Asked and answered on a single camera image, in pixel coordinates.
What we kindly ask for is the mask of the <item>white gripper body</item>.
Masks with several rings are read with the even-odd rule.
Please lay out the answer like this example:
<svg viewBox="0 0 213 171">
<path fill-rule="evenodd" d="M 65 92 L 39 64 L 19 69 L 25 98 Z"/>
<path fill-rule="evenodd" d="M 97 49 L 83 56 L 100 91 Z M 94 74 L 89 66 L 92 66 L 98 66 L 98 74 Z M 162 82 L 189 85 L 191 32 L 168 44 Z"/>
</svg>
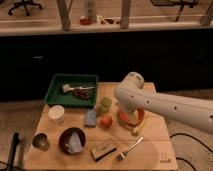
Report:
<svg viewBox="0 0 213 171">
<path fill-rule="evenodd" d="M 118 107 L 118 116 L 125 123 L 130 126 L 136 126 L 138 124 L 138 112 L 134 111 L 133 113 L 125 113 L 121 107 Z"/>
</svg>

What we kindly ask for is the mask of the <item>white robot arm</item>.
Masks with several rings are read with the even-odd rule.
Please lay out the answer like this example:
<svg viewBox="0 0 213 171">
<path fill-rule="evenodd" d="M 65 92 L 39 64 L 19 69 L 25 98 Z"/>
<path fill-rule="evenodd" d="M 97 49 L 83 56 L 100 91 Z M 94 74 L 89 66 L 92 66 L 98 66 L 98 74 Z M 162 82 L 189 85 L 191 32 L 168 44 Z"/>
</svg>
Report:
<svg viewBox="0 0 213 171">
<path fill-rule="evenodd" d="M 213 134 L 213 101 L 147 91 L 143 85 L 144 78 L 130 72 L 114 89 L 114 96 L 125 113 L 143 108 Z"/>
</svg>

